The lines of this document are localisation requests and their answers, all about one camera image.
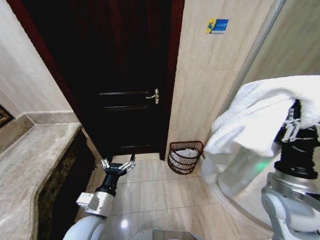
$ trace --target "blue sticker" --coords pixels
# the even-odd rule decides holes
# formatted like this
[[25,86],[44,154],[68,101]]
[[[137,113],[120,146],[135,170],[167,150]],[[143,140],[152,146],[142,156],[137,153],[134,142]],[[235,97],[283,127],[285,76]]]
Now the blue sticker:
[[209,19],[206,33],[223,34],[226,31],[229,19]]

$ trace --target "door frame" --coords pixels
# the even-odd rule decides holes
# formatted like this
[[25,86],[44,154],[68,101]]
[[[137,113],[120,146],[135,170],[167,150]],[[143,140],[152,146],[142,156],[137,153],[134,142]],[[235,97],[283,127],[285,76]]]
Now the door frame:
[[[27,9],[21,0],[6,0],[10,5],[13,13],[17,17],[24,31],[30,38],[35,49],[42,58],[44,64],[51,73],[53,79],[61,89],[63,95],[69,102],[74,113],[82,123],[83,127],[87,130],[90,135],[90,127],[88,126],[89,119],[83,113],[78,102],[74,98],[71,90],[69,89],[64,77],[61,75],[58,66],[56,65],[53,57],[51,56],[45,42],[43,41],[40,33],[38,32],[36,26],[34,25],[32,19],[29,16]],[[166,68],[166,78],[165,78],[165,94],[164,94],[164,115],[161,117],[164,120],[163,131],[165,132],[161,136],[160,140],[160,159],[165,160],[166,150],[167,150],[167,140],[169,134],[169,123],[171,115],[172,99],[174,94],[178,52],[180,44],[180,34],[182,27],[183,11],[185,6],[185,0],[172,0],[171,1],[171,13],[170,13],[170,33],[169,33],[169,48],[168,48],[168,59]]]

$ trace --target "wall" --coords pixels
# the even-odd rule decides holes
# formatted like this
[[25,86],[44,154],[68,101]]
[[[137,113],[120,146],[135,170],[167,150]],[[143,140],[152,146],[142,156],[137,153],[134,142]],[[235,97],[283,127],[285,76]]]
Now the wall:
[[[273,0],[185,0],[168,144],[206,142]],[[205,34],[210,18],[229,19]]]
[[243,83],[320,73],[320,1],[286,0]]
[[0,0],[0,104],[15,117],[72,110],[5,0]]

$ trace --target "door handle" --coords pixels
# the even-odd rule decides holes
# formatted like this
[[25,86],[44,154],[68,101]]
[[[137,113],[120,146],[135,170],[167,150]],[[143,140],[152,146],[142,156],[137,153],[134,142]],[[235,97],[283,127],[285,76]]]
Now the door handle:
[[159,90],[156,88],[154,90],[154,95],[153,96],[146,96],[145,99],[154,99],[155,104],[159,103]]

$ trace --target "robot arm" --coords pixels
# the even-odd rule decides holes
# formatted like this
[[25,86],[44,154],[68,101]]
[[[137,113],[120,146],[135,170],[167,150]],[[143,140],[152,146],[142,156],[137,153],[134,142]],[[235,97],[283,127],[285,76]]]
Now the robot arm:
[[320,194],[313,182],[318,177],[313,153],[320,145],[320,128],[300,129],[300,108],[296,100],[275,139],[282,145],[281,159],[262,189],[273,240],[320,240]]
[[95,193],[82,192],[76,203],[85,209],[90,216],[80,219],[64,236],[64,240],[98,240],[110,216],[112,203],[116,196],[117,183],[121,176],[132,170],[135,164],[135,155],[125,164],[109,163],[102,160],[105,178]]

